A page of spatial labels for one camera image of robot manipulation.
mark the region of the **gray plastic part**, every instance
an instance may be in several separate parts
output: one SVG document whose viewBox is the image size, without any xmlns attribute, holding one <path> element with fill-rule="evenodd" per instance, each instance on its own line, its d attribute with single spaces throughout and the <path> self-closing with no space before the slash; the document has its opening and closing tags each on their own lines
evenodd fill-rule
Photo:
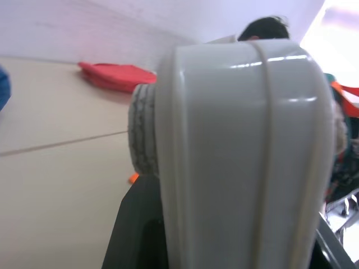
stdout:
<svg viewBox="0 0 359 269">
<path fill-rule="evenodd" d="M 128 141 L 132 164 L 142 175 L 158 174 L 154 133 L 154 84 L 138 85 L 128 113 Z"/>
</svg>

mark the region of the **red cushion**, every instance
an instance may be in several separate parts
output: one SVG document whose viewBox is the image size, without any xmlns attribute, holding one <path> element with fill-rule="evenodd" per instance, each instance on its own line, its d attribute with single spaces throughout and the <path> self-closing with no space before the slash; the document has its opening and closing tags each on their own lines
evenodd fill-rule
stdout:
<svg viewBox="0 0 359 269">
<path fill-rule="evenodd" d="M 97 87 L 133 92 L 138 84 L 156 82 L 156 75 L 133 65 L 80 62 L 84 77 Z"/>
</svg>

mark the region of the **chair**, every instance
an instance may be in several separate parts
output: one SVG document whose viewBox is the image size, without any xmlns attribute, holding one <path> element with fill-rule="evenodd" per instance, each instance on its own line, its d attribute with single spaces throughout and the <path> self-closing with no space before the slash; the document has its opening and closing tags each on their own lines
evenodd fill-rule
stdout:
<svg viewBox="0 0 359 269">
<path fill-rule="evenodd" d="M 335 234 L 343 243 L 344 232 L 354 223 L 359 221 L 359 158 L 354 153 L 354 146 L 352 139 L 358 138 L 359 133 L 359 109 L 354 106 L 343 94 L 343 89 L 359 96 L 359 89 L 345 87 L 339 85 L 335 81 L 335 77 L 331 74 L 326 74 L 328 81 L 333 89 L 333 94 L 336 102 L 340 103 L 348 127 L 348 146 L 344 153 L 337 156 L 332 178 L 330 179 L 330 186 L 326 196 L 326 209 L 328 213 L 332 209 L 344 205 L 342 216 L 349 215 L 350 200 L 354 202 L 354 209 L 357 211 L 351 216 Z"/>
</svg>

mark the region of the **blue object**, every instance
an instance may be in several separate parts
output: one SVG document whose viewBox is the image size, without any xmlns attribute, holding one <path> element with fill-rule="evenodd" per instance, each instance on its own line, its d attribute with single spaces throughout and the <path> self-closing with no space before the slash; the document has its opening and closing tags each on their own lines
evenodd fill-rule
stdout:
<svg viewBox="0 0 359 269">
<path fill-rule="evenodd" d="M 11 86 L 8 74 L 0 67 L 0 111 L 11 96 Z"/>
</svg>

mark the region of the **orange fabric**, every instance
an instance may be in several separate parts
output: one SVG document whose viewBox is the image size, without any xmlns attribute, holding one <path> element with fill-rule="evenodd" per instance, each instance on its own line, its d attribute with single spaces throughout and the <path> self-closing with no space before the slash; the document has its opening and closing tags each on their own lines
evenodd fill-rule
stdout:
<svg viewBox="0 0 359 269">
<path fill-rule="evenodd" d="M 140 175 L 138 175 L 138 173 L 133 174 L 132 176 L 130 176 L 130 178 L 128 179 L 128 182 L 130 184 L 134 184 L 134 182 L 137 180 L 137 178 L 139 178 Z"/>
<path fill-rule="evenodd" d="M 343 110 L 346 116 L 353 117 L 353 118 L 359 118 L 359 108 L 353 105 L 345 96 L 344 91 L 350 92 L 351 94 L 354 94 L 356 96 L 359 96 L 359 89 L 357 88 L 350 88 L 347 86 L 342 86 L 336 81 L 332 82 L 332 87 L 340 93 L 340 95 L 343 98 Z"/>
</svg>

